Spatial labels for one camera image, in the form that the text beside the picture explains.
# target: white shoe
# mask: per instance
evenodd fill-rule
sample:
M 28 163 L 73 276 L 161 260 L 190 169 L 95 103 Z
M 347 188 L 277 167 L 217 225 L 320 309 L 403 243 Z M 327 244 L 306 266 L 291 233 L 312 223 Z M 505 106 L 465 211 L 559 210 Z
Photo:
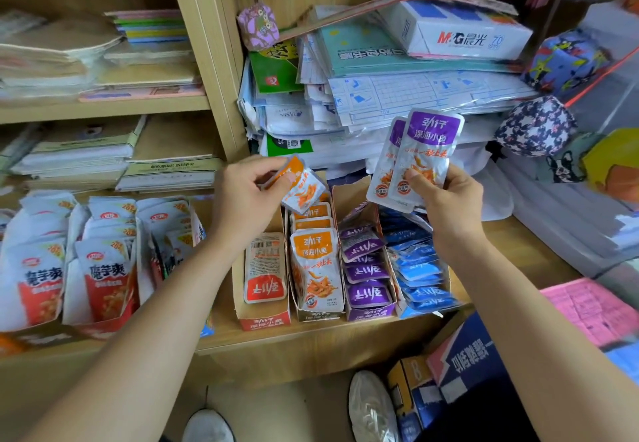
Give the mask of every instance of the white shoe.
M 215 410 L 200 410 L 191 416 L 182 442 L 234 442 L 229 424 Z

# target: tile floor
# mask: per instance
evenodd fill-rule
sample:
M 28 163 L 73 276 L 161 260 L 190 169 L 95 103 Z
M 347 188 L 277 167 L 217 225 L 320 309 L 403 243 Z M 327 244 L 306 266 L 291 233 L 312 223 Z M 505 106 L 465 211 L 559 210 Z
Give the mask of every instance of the tile floor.
M 211 386 L 206 404 L 230 424 L 236 442 L 353 442 L 347 412 L 352 376 L 346 371 L 261 390 Z M 171 442 L 181 442 L 189 417 L 204 407 L 205 392 L 180 392 L 164 430 Z

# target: teal book cover package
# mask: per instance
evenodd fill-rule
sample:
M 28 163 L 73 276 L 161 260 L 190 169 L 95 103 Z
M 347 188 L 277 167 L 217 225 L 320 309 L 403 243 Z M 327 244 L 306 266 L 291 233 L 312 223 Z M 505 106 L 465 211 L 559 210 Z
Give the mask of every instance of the teal book cover package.
M 260 94 L 304 90 L 304 84 L 295 82 L 299 57 L 294 40 L 286 40 L 267 50 L 252 51 L 249 60 Z
M 464 57 L 419 59 L 403 48 L 379 25 L 355 18 L 317 31 L 321 52 L 330 67 L 329 77 L 386 75 L 409 72 L 471 70 L 519 73 L 520 64 Z

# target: pink paper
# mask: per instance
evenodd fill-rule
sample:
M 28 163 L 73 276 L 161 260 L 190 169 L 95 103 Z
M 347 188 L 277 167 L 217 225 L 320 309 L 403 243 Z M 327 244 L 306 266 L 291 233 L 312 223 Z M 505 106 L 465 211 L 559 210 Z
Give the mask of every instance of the pink paper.
M 554 285 L 541 293 L 597 347 L 639 333 L 639 312 L 592 279 Z

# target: blue box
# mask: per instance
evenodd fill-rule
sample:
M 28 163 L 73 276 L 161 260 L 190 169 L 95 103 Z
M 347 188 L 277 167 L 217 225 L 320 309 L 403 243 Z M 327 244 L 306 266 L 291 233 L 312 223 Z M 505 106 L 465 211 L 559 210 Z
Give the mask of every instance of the blue box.
M 446 406 L 425 356 L 400 359 L 388 373 L 388 389 L 403 442 L 413 442 Z
M 507 374 L 477 312 L 428 356 L 427 363 L 448 403 L 479 383 Z
M 579 29 L 570 30 L 542 43 L 522 80 L 559 97 L 589 82 L 610 63 L 610 53 L 594 39 Z
M 610 350 L 606 356 L 636 384 L 639 384 L 639 342 Z

